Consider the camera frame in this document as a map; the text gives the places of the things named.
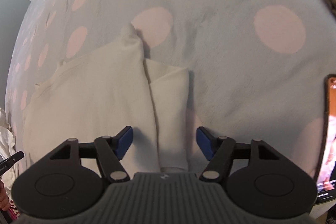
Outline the person's left hand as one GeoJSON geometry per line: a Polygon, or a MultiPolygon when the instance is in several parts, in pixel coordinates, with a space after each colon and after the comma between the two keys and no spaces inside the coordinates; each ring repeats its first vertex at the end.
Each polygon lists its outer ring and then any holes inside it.
{"type": "Polygon", "coordinates": [[[8,210],[10,207],[9,197],[6,193],[4,183],[0,181],[0,208],[3,211],[8,210]]]}

